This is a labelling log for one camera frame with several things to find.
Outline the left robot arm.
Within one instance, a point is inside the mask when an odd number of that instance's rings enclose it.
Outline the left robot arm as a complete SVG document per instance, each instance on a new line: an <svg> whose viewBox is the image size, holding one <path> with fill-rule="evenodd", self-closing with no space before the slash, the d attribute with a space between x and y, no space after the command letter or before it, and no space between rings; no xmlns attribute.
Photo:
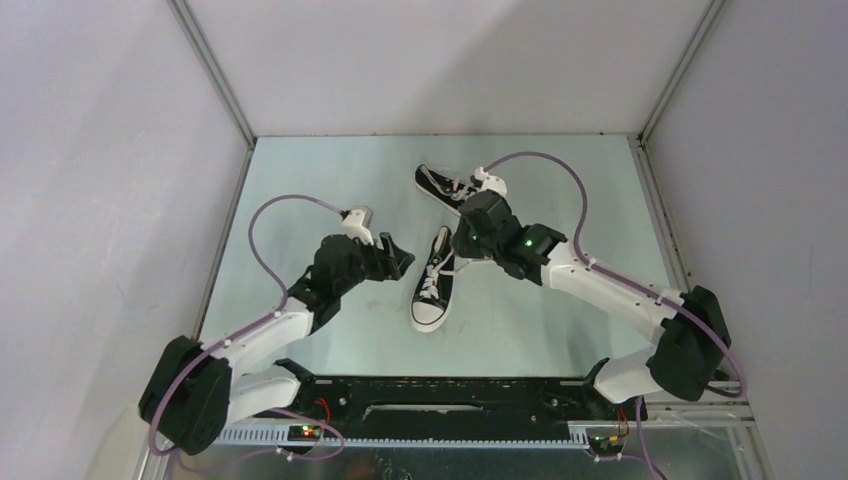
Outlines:
<svg viewBox="0 0 848 480"><path fill-rule="evenodd" d="M211 344L185 335L172 339L138 403L149 426L149 445L164 437L172 449L196 455L227 425L257 413L283 408L299 417L311 412L315 388L268 358L325 326L340 311L342 297L361 283L403 278L414 255L386 232L378 239L367 245L344 234L329 235L276 309Z"/></svg>

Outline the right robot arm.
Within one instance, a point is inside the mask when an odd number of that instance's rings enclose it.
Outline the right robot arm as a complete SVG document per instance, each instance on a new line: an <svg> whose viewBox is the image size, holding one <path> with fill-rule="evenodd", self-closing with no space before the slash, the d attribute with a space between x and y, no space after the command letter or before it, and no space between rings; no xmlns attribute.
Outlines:
<svg viewBox="0 0 848 480"><path fill-rule="evenodd" d="M467 259L491 260L507 275L562 291L624 320L649 347L599 362L581 392L585 411L606 418L621 403L665 391L698 401L731 344L716 295L639 285L587 258L576 239L542 224L523 225L506 199L486 190L459 209L452 244Z"/></svg>

